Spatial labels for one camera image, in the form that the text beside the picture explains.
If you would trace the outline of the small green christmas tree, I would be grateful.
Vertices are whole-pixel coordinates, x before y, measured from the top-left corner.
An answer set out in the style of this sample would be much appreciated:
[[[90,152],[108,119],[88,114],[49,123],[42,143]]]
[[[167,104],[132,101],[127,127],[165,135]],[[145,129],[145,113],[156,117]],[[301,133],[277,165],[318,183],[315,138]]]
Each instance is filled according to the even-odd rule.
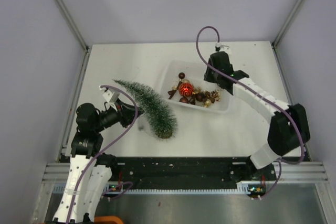
[[[175,135],[178,129],[176,115],[158,92],[139,82],[115,80],[115,83],[124,87],[142,110],[151,133],[163,140],[170,139]]]

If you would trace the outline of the large brown matte bauble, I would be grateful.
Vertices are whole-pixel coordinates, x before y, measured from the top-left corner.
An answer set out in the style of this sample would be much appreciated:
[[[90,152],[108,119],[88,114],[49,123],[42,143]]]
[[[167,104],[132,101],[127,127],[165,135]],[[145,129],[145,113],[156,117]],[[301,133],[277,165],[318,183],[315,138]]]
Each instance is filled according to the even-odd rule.
[[[203,93],[198,93],[196,94],[195,98],[198,102],[203,102],[203,100],[205,99],[205,95]]]

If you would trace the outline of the white plastic basket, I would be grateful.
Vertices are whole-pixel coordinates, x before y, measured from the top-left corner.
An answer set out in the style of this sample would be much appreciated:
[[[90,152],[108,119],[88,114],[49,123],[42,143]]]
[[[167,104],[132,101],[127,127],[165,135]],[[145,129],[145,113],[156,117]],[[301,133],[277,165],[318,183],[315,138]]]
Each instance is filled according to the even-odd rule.
[[[214,83],[209,83],[203,80],[206,65],[201,62],[187,62],[181,60],[171,61],[165,68],[158,85],[156,86],[159,94],[170,104],[186,107],[195,111],[206,111],[212,113],[225,114],[232,105],[232,96],[226,91],[219,89],[219,86]],[[179,73],[184,73],[186,79],[193,85],[195,91],[209,92],[217,95],[215,102],[206,107],[203,102],[195,101],[195,104],[186,104],[180,102],[182,97],[177,92],[172,98],[168,94],[173,87],[178,85]]]

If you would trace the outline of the red glitter bauble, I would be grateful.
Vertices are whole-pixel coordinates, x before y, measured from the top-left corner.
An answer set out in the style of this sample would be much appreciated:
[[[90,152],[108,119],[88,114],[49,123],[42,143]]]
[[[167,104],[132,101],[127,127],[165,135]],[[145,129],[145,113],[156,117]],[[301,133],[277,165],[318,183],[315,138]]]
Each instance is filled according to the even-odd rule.
[[[183,97],[191,97],[194,92],[194,86],[191,83],[183,82],[179,85],[179,94]]]

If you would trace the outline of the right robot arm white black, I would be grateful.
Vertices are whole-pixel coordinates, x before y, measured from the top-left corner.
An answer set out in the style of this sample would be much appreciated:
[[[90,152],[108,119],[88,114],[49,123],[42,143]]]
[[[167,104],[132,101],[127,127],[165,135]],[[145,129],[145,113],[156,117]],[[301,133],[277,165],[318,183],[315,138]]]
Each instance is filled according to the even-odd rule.
[[[264,167],[297,147],[303,149],[311,138],[306,110],[276,99],[255,84],[242,70],[235,71],[224,51],[210,55],[204,74],[206,82],[217,84],[247,103],[269,124],[267,142],[247,158],[245,174],[252,180],[264,174]]]

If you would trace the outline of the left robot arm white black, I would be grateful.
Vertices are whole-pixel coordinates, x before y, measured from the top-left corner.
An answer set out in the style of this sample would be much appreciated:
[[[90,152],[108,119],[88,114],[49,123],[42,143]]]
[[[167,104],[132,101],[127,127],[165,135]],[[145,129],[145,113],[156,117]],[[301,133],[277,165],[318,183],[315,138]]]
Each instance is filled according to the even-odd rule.
[[[103,111],[91,103],[76,110],[77,129],[71,143],[70,167],[61,202],[51,223],[93,223],[108,180],[119,174],[116,157],[101,150],[101,132],[115,124],[132,126],[141,109],[117,99]]]

